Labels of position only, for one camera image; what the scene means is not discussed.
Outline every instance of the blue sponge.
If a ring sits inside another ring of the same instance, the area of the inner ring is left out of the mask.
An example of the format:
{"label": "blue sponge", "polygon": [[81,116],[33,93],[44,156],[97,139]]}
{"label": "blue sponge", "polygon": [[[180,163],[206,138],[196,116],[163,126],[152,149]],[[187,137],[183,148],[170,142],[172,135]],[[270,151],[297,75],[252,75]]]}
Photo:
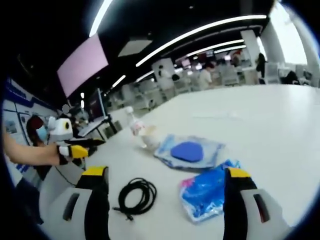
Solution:
{"label": "blue sponge", "polygon": [[199,143],[185,141],[173,147],[170,151],[172,157],[186,162],[195,163],[204,158],[204,151]]}

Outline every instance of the pink screen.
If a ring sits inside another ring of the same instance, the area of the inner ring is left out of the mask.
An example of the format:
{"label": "pink screen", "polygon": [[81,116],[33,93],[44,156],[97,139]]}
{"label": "pink screen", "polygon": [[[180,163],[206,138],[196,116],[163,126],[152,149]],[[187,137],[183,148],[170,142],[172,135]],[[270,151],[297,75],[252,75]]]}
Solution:
{"label": "pink screen", "polygon": [[182,61],[182,66],[184,67],[188,67],[189,65],[191,65],[190,60],[189,59],[185,59]]}
{"label": "pink screen", "polygon": [[106,55],[95,34],[84,41],[57,71],[66,97],[107,65]]}

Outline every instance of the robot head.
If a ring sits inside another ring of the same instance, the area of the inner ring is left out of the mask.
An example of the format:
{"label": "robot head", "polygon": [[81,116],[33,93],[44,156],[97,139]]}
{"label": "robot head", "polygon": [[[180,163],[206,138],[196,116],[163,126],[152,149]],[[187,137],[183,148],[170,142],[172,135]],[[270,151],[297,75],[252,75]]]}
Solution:
{"label": "robot head", "polygon": [[71,121],[68,118],[56,119],[51,116],[48,121],[48,129],[50,131],[50,142],[69,140],[74,136]]}

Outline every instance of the pink and blue package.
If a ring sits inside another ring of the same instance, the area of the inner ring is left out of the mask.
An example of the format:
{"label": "pink and blue package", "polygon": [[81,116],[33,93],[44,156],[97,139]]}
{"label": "pink and blue package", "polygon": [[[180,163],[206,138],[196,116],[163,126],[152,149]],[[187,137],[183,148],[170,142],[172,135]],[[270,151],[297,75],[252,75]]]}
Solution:
{"label": "pink and blue package", "polygon": [[225,168],[228,167],[240,168],[240,163],[228,159],[216,168],[186,179],[180,184],[180,199],[193,223],[200,223],[223,213]]}

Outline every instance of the face mask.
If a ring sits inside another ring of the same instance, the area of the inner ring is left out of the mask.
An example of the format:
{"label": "face mask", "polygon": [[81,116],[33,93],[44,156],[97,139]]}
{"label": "face mask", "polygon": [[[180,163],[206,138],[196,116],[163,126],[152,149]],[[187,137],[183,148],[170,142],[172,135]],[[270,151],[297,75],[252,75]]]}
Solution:
{"label": "face mask", "polygon": [[42,127],[40,127],[39,129],[37,129],[35,131],[38,134],[38,136],[42,142],[45,142],[47,140],[48,132],[47,132],[47,129],[44,125],[42,125]]}

